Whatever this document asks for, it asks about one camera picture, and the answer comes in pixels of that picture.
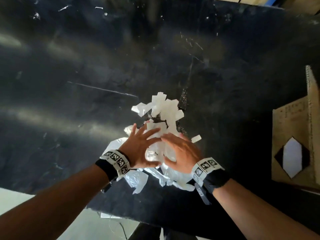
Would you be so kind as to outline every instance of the black tabletop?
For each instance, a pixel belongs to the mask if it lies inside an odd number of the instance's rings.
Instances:
[[[270,180],[272,110],[307,94],[305,65],[320,77],[319,18],[217,0],[0,2],[0,187],[36,194],[93,164],[142,123],[131,106],[164,92],[181,101],[178,127],[201,135],[205,156],[320,233],[318,196]],[[243,237],[196,191],[152,176],[133,190],[122,179],[88,207]]]

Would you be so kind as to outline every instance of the black pants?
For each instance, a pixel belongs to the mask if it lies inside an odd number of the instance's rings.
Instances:
[[[151,226],[145,223],[140,223],[137,229],[130,236],[129,240],[159,240],[161,227]],[[164,228],[163,235],[165,240],[197,240],[195,236],[169,230]]]

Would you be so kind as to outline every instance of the person's left arm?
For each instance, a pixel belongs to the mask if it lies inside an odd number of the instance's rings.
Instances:
[[[119,148],[128,157],[131,168],[160,165],[145,158],[146,149],[161,141],[160,138],[148,137],[160,129],[143,134],[146,128],[145,124],[135,133],[134,124],[130,137]],[[104,170],[91,165],[1,215],[0,239],[57,239],[108,183]]]

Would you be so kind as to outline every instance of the person's right hand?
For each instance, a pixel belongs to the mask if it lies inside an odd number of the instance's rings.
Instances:
[[[172,133],[164,134],[161,140],[172,147],[176,153],[177,161],[171,161],[164,156],[164,163],[176,171],[191,173],[193,166],[203,158],[199,148],[182,133],[180,137]]]

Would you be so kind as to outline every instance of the person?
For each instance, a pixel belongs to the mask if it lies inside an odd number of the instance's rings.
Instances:
[[[129,160],[131,168],[156,167],[160,162],[147,161],[146,149],[164,141],[176,154],[176,162],[165,157],[169,167],[182,173],[191,173],[203,159],[200,150],[181,135],[164,134],[151,138],[160,129],[144,133],[145,124],[137,133],[134,124],[127,141],[119,148]],[[213,196],[235,222],[247,239],[320,239],[319,235],[294,221],[258,196],[223,176],[223,170],[214,170],[209,186]],[[107,184],[109,175],[97,164],[74,174],[35,197],[0,216],[0,239],[56,239],[75,220],[89,201]]]

